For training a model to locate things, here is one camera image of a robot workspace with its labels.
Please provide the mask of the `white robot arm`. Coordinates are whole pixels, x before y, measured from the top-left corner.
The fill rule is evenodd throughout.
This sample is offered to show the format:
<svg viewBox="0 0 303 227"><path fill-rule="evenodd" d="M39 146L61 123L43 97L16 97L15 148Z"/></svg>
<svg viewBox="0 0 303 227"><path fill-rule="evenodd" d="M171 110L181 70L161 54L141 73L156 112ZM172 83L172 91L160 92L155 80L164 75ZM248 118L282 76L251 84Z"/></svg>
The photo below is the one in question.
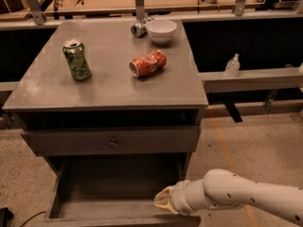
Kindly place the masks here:
<svg viewBox="0 0 303 227"><path fill-rule="evenodd" d="M154 197L154 205L174 215L198 210L227 210L252 205L303 226L303 189L255 182L224 169L209 170L202 179L181 181Z"/></svg>

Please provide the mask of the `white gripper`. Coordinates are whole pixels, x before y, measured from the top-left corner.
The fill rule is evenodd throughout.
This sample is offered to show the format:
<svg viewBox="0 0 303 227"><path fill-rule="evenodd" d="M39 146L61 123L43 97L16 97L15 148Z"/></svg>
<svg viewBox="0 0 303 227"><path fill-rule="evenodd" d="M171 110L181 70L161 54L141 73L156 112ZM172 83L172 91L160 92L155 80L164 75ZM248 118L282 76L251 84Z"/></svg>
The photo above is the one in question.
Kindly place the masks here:
<svg viewBox="0 0 303 227"><path fill-rule="evenodd" d="M188 204L186 197L187 185L188 181L181 181L174 186L164 188L154 197L154 206L172 214L183 216L193 214L194 210Z"/></svg>

